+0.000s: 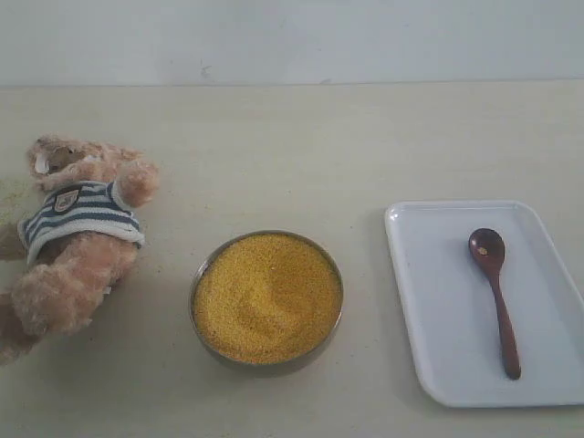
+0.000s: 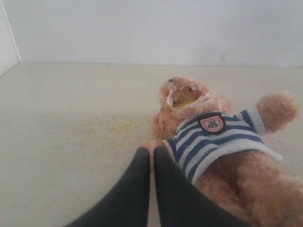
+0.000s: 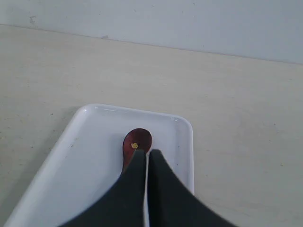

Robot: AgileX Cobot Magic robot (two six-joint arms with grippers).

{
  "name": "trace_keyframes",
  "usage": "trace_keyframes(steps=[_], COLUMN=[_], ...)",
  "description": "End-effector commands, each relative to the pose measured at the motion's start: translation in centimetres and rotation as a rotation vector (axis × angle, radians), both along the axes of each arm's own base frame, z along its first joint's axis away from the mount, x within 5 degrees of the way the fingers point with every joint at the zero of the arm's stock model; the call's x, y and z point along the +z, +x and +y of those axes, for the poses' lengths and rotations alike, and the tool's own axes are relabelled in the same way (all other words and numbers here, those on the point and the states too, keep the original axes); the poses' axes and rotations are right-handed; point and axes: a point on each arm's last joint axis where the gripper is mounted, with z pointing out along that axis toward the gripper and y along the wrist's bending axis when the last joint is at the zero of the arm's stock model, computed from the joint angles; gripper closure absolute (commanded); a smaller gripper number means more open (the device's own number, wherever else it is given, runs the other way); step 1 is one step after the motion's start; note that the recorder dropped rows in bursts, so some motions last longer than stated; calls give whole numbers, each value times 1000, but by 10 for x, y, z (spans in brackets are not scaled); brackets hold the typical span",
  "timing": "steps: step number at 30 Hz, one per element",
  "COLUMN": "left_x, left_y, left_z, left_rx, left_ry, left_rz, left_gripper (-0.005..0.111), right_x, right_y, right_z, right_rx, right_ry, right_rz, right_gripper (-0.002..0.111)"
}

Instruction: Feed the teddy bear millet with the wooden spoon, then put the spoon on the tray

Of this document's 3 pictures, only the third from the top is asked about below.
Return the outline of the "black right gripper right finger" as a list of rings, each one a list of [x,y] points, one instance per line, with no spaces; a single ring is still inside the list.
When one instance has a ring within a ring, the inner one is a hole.
[[[162,152],[149,155],[147,203],[151,227],[233,227],[201,203],[177,178]]]

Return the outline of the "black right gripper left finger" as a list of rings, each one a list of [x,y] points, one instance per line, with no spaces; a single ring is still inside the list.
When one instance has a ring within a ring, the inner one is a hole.
[[[130,164],[93,205],[63,227],[143,227],[146,154],[136,150]]]

